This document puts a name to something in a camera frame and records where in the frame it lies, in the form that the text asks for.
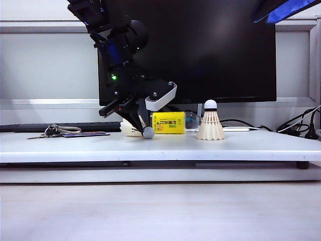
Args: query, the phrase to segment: badminton shuttlecock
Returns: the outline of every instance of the badminton shuttlecock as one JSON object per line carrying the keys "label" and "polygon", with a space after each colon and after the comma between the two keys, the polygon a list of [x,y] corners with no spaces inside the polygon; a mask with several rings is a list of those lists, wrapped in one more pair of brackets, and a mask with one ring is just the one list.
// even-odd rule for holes
{"label": "badminton shuttlecock", "polygon": [[217,104],[210,99],[204,105],[204,117],[196,138],[199,140],[222,140],[225,138],[222,125],[217,115]]}
{"label": "badminton shuttlecock", "polygon": [[146,139],[152,139],[155,135],[154,129],[151,127],[147,127],[140,115],[139,119],[143,127],[143,135],[126,119],[123,119],[123,121],[120,123],[121,132],[123,132],[126,137],[145,137]]}
{"label": "badminton shuttlecock", "polygon": [[[142,126],[144,127],[145,124],[140,115],[139,119]],[[126,137],[142,137],[141,133],[135,127],[133,127],[132,124],[129,123],[129,121],[127,121],[126,119],[123,119],[123,121],[120,123],[120,130],[125,134]]]}

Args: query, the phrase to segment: blue light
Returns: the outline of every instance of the blue light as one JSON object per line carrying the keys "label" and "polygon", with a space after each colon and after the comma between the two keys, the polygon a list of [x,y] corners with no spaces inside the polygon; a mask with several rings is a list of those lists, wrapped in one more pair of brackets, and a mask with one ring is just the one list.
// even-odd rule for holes
{"label": "blue light", "polygon": [[315,0],[289,0],[271,12],[266,22],[276,24],[314,1]]}

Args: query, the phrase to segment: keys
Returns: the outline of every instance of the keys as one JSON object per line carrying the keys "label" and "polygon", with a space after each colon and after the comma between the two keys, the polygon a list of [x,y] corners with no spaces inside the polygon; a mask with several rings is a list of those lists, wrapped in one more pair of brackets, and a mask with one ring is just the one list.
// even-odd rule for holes
{"label": "keys", "polygon": [[33,140],[33,139],[42,139],[42,138],[51,138],[51,137],[62,137],[62,134],[55,134],[55,135],[46,135],[46,134],[41,134],[38,137],[29,137],[27,140]]}
{"label": "keys", "polygon": [[64,133],[81,133],[81,129],[78,127],[61,127],[56,124],[49,125],[45,132],[38,137],[30,137],[27,140],[41,139],[49,137],[62,137]]}

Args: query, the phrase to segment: computer monitor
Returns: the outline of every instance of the computer monitor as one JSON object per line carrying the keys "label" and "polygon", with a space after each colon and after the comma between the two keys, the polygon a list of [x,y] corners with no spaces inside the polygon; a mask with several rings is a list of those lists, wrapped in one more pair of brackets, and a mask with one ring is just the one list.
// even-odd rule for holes
{"label": "computer monitor", "polygon": [[[275,25],[253,23],[257,0],[126,0],[145,24],[137,64],[178,85],[171,104],[276,100]],[[114,96],[99,62],[100,105]]]}

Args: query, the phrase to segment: white table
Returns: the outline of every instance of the white table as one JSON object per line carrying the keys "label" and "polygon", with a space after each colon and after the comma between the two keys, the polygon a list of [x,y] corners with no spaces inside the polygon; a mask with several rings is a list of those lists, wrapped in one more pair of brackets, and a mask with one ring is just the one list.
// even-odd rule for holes
{"label": "white table", "polygon": [[321,182],[0,186],[1,240],[320,241]]}
{"label": "white table", "polygon": [[[295,169],[294,162],[321,161],[321,142],[266,131],[230,132],[223,141],[200,141],[195,133],[126,138],[122,133],[86,138],[26,140],[38,134],[0,134],[2,164],[125,162],[123,168],[0,169],[0,182],[267,181],[320,180],[318,167]],[[195,161],[194,168],[135,168],[134,162]],[[266,163],[282,161],[283,163]]]}

